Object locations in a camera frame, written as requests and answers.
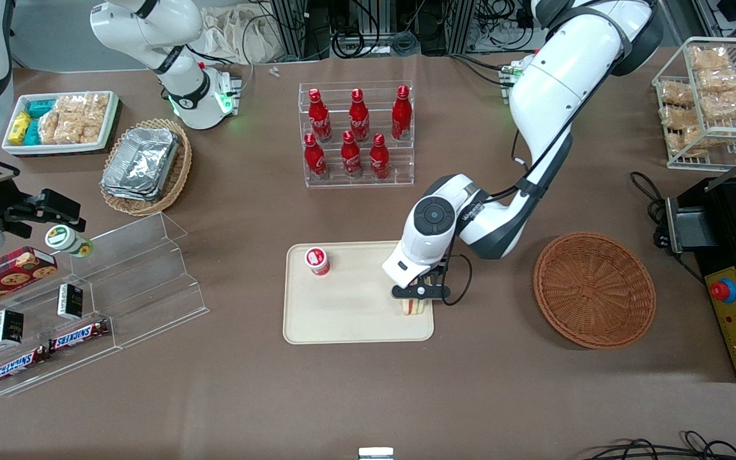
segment beige tray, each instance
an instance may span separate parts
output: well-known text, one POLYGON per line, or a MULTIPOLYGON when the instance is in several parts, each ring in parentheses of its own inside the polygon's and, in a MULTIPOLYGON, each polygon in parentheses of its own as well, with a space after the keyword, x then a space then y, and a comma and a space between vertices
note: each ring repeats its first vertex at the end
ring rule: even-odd
POLYGON ((294 245, 286 254, 283 337, 290 344, 426 341, 433 334, 433 303, 405 316, 394 285, 382 271, 396 241, 294 245), (310 247, 324 248, 331 264, 320 277, 306 266, 310 247))

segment brown table surface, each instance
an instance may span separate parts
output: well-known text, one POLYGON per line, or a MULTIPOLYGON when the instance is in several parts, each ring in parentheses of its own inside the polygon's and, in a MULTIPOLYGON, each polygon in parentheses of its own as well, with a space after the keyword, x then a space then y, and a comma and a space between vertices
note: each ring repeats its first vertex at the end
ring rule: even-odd
MULTIPOLYGON (((398 458, 572 460, 617 439, 681 445, 687 429, 736 445, 736 384, 706 288, 652 245, 648 201, 628 178, 645 172, 668 196, 703 177, 662 165, 649 82, 671 52, 604 83, 573 123, 569 159, 520 244, 503 260, 473 258, 465 300, 436 306, 433 337, 416 343, 286 343, 286 251, 299 242, 398 239, 415 201, 444 174, 465 173, 489 192, 513 183, 521 166, 509 160, 515 128, 499 90, 447 58, 280 65, 279 79, 258 68, 239 116, 187 130, 195 162, 167 211, 190 233, 187 269, 210 314, 0 398, 0 459, 354 458, 360 446, 389 445, 398 458), (417 183, 307 190, 299 82, 380 79, 415 81, 417 183), (583 230, 625 244, 655 282, 654 324, 627 349, 573 346, 533 299, 541 249, 583 230)), ((173 118, 149 71, 17 70, 15 82, 17 95, 116 91, 122 131, 173 118)), ((522 142, 517 152, 526 155, 522 142)), ((88 236, 134 220, 100 196, 104 155, 0 158, 22 169, 23 191, 50 187, 79 201, 88 236)), ((30 242, 42 247, 46 227, 35 228, 30 242)), ((8 239, 9 248, 21 244, 8 239)), ((456 264, 454 289, 465 273, 456 264)))

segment white tray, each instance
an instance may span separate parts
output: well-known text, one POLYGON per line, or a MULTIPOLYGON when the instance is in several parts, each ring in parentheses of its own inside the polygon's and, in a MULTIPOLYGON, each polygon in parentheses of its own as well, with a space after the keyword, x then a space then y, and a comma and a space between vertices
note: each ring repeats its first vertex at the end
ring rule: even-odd
POLYGON ((382 262, 397 241, 294 245, 286 254, 283 337, 290 344, 426 341, 433 334, 433 303, 405 316, 382 262), (305 264, 310 247, 324 248, 324 276, 305 264))
POLYGON ((112 128, 113 120, 115 119, 115 111, 118 109, 119 97, 113 93, 113 91, 90 91, 90 93, 106 93, 110 95, 110 102, 107 103, 107 111, 102 122, 102 131, 98 134, 98 142, 88 142, 86 144, 52 144, 52 145, 39 145, 39 146, 15 146, 8 142, 8 133, 13 126, 15 117, 27 107, 28 102, 32 101, 43 101, 44 99, 58 99, 59 96, 72 95, 72 96, 84 96, 87 91, 80 91, 79 93, 44 93, 44 94, 26 94, 19 96, 19 99, 15 102, 15 108, 11 119, 8 122, 8 130, 5 131, 5 135, 2 139, 2 150, 13 155, 13 157, 24 157, 29 155, 30 157, 37 157, 38 155, 58 155, 58 154, 74 154, 82 151, 93 151, 105 148, 107 140, 110 139, 110 131, 112 128))

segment red bottle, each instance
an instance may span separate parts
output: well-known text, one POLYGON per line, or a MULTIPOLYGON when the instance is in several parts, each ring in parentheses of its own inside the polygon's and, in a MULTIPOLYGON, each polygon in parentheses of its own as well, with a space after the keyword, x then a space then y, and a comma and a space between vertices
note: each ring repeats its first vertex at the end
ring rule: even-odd
POLYGON ((309 165, 310 176, 314 181, 324 181, 328 178, 328 166, 325 165, 325 154, 321 146, 316 143, 314 134, 308 133, 303 139, 306 144, 306 165, 309 165))
POLYGON ((354 139, 357 142, 367 141, 371 131, 368 126, 368 107, 362 98, 360 88, 351 91, 351 110, 348 111, 348 116, 351 118, 351 131, 354 131, 354 139))
POLYGON ((374 146, 371 148, 371 176, 374 181, 383 181, 388 178, 388 148, 385 146, 385 136, 374 134, 374 146))
POLYGON ((328 116, 328 107, 322 102, 322 96, 319 95, 317 88, 309 90, 309 118, 312 120, 312 130, 318 139, 318 142, 331 141, 331 119, 328 116))
POLYGON ((362 165, 360 165, 360 146, 354 142, 354 133, 350 129, 346 129, 342 133, 342 166, 345 168, 345 175, 350 180, 358 180, 362 177, 362 165))
POLYGON ((397 101, 394 102, 394 108, 391 110, 391 136, 398 141, 411 139, 411 117, 414 111, 411 101, 408 101, 410 95, 411 88, 406 85, 397 88, 397 101))

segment cookie box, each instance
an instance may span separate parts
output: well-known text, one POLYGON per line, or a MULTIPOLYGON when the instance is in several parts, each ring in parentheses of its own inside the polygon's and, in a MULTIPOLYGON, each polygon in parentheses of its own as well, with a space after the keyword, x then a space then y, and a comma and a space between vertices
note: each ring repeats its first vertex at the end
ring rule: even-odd
POLYGON ((0 299, 58 271, 56 259, 32 247, 0 257, 0 299))

